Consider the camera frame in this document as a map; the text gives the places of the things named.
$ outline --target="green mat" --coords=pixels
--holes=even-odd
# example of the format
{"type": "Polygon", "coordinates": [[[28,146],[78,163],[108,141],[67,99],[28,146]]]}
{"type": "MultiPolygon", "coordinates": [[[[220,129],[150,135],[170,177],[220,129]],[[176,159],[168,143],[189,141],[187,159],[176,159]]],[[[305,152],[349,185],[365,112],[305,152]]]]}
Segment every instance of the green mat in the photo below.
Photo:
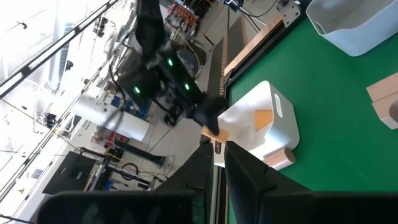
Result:
{"type": "Polygon", "coordinates": [[[282,173],[308,188],[396,191],[398,131],[379,120],[366,91],[395,72],[398,35],[350,57],[306,20],[232,87],[230,101],[267,80],[292,102],[300,143],[296,163],[282,173]]]}

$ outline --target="white plastic container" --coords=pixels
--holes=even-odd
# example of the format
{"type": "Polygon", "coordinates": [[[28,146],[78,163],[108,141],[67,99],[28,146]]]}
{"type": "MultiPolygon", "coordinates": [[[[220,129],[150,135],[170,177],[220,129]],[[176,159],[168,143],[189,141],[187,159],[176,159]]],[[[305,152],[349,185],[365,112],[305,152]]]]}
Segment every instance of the white plastic container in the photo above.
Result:
{"type": "MultiPolygon", "coordinates": [[[[300,141],[293,105],[268,81],[259,83],[218,117],[220,128],[229,140],[260,160],[278,149],[293,150],[300,141]],[[254,127],[254,111],[272,110],[273,120],[260,130],[254,127]]],[[[215,154],[215,165],[224,167],[224,147],[215,154]]]]}
{"type": "Polygon", "coordinates": [[[398,32],[397,0],[313,0],[307,16],[319,35],[353,57],[398,32]]]}

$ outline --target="white bin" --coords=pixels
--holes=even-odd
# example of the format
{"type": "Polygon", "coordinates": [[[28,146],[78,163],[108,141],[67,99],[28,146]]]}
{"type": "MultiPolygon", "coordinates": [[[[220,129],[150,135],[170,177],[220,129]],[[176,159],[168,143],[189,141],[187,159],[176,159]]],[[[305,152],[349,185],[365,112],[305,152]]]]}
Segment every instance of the white bin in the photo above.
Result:
{"type": "MultiPolygon", "coordinates": [[[[300,141],[299,129],[291,102],[268,81],[259,83],[218,117],[220,128],[229,132],[229,140],[260,160],[278,149],[293,150],[300,141]],[[273,120],[258,131],[254,111],[272,110],[273,120]]],[[[215,165],[224,167],[224,146],[215,154],[215,165]]]]}
{"type": "Polygon", "coordinates": [[[313,0],[307,16],[319,35],[353,57],[398,32],[397,0],[313,0]]]}

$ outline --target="green led light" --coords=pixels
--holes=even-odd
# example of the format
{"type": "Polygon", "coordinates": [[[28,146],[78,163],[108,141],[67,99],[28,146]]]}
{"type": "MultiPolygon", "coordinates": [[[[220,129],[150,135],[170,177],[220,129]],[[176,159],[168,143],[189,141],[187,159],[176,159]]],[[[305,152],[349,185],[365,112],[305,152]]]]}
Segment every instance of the green led light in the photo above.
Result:
{"type": "Polygon", "coordinates": [[[169,63],[170,66],[173,66],[173,61],[170,58],[167,59],[167,63],[169,63]]]}
{"type": "Polygon", "coordinates": [[[134,90],[136,91],[136,93],[140,93],[139,89],[136,86],[134,87],[134,90]]]}

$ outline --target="white cylinder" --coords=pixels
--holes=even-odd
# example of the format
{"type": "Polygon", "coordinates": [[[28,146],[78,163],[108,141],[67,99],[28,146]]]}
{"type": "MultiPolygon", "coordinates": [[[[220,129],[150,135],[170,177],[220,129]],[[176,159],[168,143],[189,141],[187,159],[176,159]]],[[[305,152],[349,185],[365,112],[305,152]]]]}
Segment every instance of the white cylinder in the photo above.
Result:
{"type": "MultiPolygon", "coordinates": [[[[116,107],[104,103],[97,98],[90,95],[83,94],[81,98],[73,107],[73,112],[94,122],[98,125],[105,125],[106,120],[111,114],[118,110],[116,107]]],[[[120,126],[115,129],[115,125],[118,122],[120,114],[115,116],[106,126],[106,128],[115,130],[117,133],[122,134],[128,138],[134,138],[142,141],[149,129],[149,123],[140,118],[137,118],[129,113],[124,112],[123,120],[120,126]]]]}

